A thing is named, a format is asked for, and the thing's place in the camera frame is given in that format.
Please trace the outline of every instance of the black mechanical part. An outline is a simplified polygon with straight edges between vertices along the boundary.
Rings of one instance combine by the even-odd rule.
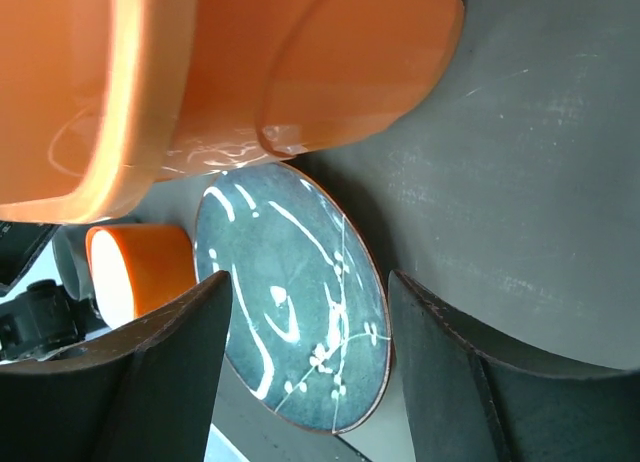
[[[202,461],[231,300],[219,272],[102,337],[0,366],[2,460]]]
[[[640,371],[532,347],[401,272],[389,296],[416,460],[640,460]]]
[[[0,360],[41,358],[105,327],[90,299],[76,302],[53,280],[0,304]]]
[[[0,296],[7,295],[27,273],[57,228],[0,221]]]

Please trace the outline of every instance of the dark gray surface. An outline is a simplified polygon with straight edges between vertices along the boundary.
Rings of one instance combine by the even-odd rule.
[[[466,341],[438,325],[447,307],[430,304],[431,294],[412,282],[389,276],[397,369],[416,460],[512,462],[496,406],[486,403],[482,366],[465,352]],[[449,321],[442,325],[448,328]]]
[[[296,163],[385,268],[537,347],[640,366],[638,1],[467,0],[425,103]]]
[[[195,247],[198,280],[231,273],[226,354],[253,395],[309,429],[361,423],[387,383],[389,317],[340,209],[284,164],[238,169],[205,191]]]

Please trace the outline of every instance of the orange bucket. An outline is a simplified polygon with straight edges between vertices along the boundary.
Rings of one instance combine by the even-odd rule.
[[[0,219],[362,140],[448,64],[460,0],[0,0]]]

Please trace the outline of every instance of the gray table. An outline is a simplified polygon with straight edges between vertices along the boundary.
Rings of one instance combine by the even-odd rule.
[[[425,103],[297,165],[385,270],[543,349],[638,367],[639,2],[467,0]]]

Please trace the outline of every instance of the orange cup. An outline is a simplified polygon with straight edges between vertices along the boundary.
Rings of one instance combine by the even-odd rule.
[[[424,99],[460,0],[0,0],[0,219],[362,140]]]
[[[172,225],[92,227],[86,238],[96,302],[116,329],[196,284],[191,241]]]

